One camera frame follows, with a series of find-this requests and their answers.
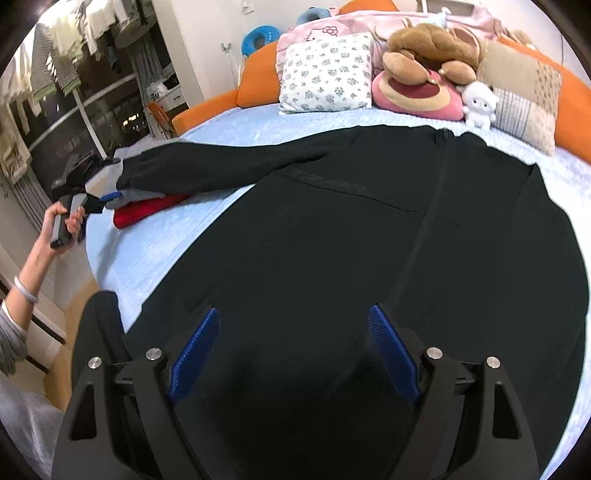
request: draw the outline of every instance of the red cloth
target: red cloth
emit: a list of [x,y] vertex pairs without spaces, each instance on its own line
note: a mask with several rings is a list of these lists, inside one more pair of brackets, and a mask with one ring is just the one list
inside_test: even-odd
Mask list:
[[142,200],[141,202],[131,202],[124,207],[118,208],[113,216],[113,224],[117,228],[126,228],[144,218],[172,207],[177,203],[188,199],[190,195],[166,195],[161,199]]

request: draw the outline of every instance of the stuffed animal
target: stuffed animal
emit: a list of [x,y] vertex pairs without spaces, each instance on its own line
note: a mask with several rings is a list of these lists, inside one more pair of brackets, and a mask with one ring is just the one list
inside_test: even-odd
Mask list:
[[496,120],[495,109],[499,98],[482,82],[456,88],[462,94],[462,112],[466,118],[466,126],[490,130],[491,122]]
[[388,51],[382,56],[384,70],[403,85],[434,83],[428,69],[439,71],[459,85],[476,80],[480,44],[466,29],[448,31],[421,23],[394,32],[387,46]]

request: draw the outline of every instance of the blue neck pillow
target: blue neck pillow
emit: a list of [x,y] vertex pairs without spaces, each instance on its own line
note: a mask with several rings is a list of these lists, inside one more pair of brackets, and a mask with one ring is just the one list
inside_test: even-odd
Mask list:
[[279,30],[270,25],[256,27],[242,40],[242,55],[250,56],[259,48],[279,40]]
[[313,22],[314,20],[328,17],[330,17],[330,11],[328,9],[311,7],[297,18],[295,24],[301,25],[302,23]]

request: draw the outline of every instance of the white pillowcase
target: white pillowcase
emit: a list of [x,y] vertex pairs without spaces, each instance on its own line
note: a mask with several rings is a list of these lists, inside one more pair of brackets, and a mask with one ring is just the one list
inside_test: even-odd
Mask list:
[[279,113],[371,108],[369,33],[295,43],[287,49]]

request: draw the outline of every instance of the pink pillow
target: pink pillow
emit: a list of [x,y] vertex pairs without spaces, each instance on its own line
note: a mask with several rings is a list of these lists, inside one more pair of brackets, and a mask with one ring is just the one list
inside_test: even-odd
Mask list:
[[386,72],[374,78],[371,93],[374,103],[384,110],[398,113],[434,118],[436,120],[461,120],[462,97],[452,82],[442,79],[431,71],[431,78],[437,84],[423,83],[422,85],[403,85]]

